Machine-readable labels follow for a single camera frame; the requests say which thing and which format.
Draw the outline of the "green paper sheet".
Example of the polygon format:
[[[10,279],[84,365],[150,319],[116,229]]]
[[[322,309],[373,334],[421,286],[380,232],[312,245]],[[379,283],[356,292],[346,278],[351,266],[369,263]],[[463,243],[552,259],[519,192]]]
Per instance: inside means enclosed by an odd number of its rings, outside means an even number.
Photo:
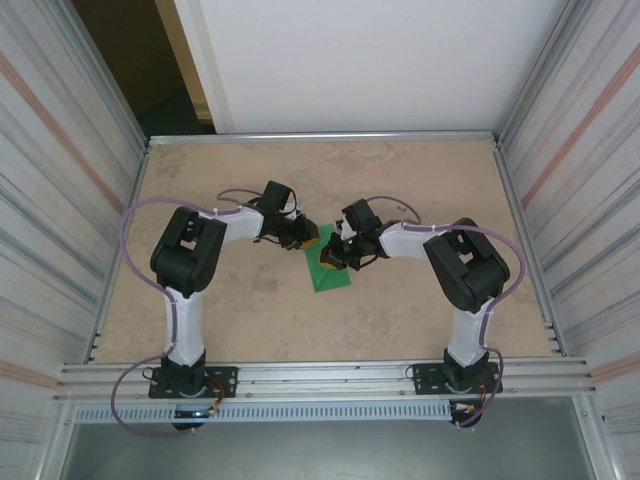
[[[333,224],[320,226],[319,241],[305,250],[307,267],[315,293],[326,292],[351,285],[351,279],[346,270],[332,270],[320,265],[321,250],[327,245],[331,234],[335,232],[336,228]]]

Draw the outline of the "grey metal sheet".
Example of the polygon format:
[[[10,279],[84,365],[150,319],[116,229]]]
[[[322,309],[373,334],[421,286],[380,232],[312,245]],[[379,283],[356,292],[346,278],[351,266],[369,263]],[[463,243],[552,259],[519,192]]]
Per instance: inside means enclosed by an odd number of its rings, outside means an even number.
[[[60,480],[596,480],[566,398],[496,401],[472,429],[444,421],[206,425],[145,439],[75,428]]]

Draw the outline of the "aluminium table edge rail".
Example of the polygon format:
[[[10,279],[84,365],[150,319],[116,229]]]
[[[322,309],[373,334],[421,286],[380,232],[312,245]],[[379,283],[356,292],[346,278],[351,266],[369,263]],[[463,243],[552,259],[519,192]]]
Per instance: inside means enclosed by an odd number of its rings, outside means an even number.
[[[156,135],[150,146],[214,145],[261,143],[336,143],[361,141],[449,141],[481,140],[492,142],[495,134],[482,130],[436,130],[397,132],[319,132],[319,133],[254,133],[216,135]]]

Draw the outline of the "wide aluminium mounting rail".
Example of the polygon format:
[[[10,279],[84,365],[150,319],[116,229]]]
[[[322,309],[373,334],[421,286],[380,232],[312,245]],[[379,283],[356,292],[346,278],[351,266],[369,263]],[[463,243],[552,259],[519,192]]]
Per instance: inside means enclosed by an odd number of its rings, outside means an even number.
[[[234,402],[393,400],[415,395],[406,361],[240,363]],[[70,365],[53,399],[77,404],[109,401],[123,364]],[[503,398],[590,396],[596,386],[582,358],[504,360]]]

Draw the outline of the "white door frame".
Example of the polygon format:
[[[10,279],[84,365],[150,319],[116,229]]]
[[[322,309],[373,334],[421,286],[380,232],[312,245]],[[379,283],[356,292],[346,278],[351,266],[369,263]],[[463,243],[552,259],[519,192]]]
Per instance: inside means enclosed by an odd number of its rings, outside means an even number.
[[[236,132],[201,0],[154,0],[196,117]]]

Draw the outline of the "aluminium table side rail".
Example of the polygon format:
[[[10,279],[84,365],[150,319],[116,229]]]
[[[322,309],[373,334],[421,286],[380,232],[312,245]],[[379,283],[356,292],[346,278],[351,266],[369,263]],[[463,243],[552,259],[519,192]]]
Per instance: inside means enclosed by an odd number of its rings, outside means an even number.
[[[529,276],[531,277],[545,328],[552,331],[552,337],[549,340],[551,352],[554,356],[566,357],[567,351],[564,345],[563,332],[557,324],[556,307],[544,277],[541,262],[538,259],[533,243],[533,236],[531,235],[528,222],[525,218],[524,207],[518,198],[512,176],[509,172],[504,149],[499,142],[494,141],[492,151],[507,202],[515,222],[518,237],[524,251]]]
[[[147,165],[149,162],[150,151],[151,151],[151,146],[150,144],[147,144],[140,166],[138,168],[134,183],[133,183],[131,195],[125,205],[126,208],[131,207],[139,197],[141,186],[142,186]],[[96,351],[100,346],[102,332],[104,329],[104,324],[106,322],[109,304],[110,304],[113,289],[117,280],[119,268],[120,268],[119,229],[116,229],[116,246],[112,256],[112,262],[110,264],[108,275],[104,280],[100,303],[96,312],[96,319],[95,319],[93,334],[86,350],[85,359],[83,361],[84,364],[91,364],[95,360]]]

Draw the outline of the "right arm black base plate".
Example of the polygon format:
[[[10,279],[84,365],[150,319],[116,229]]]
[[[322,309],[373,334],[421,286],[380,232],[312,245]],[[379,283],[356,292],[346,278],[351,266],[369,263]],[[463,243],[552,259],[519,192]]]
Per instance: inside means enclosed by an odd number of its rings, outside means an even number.
[[[418,363],[410,367],[410,379],[417,395],[477,395],[481,386],[487,394],[494,389],[502,393],[504,389],[495,362],[466,368],[456,363]]]

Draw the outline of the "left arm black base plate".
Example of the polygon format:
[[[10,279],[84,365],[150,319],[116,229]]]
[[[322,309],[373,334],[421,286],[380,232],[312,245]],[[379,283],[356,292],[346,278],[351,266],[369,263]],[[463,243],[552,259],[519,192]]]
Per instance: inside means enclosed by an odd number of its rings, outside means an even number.
[[[237,367],[204,367],[179,374],[161,367],[149,378],[151,399],[219,399],[236,396]]]

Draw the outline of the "aluminium frame post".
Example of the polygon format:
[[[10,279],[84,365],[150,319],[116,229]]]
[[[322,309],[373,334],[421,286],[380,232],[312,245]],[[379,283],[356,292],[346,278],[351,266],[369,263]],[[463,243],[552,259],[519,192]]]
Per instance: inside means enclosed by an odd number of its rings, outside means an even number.
[[[145,154],[148,139],[71,0],[35,0],[35,4],[42,7],[61,30],[88,74],[89,84],[97,91],[129,145]]]
[[[558,18],[532,64],[525,82],[508,113],[494,132],[496,148],[504,150],[513,139],[554,68],[563,62],[568,45],[576,36],[582,19],[599,0],[564,0]]]

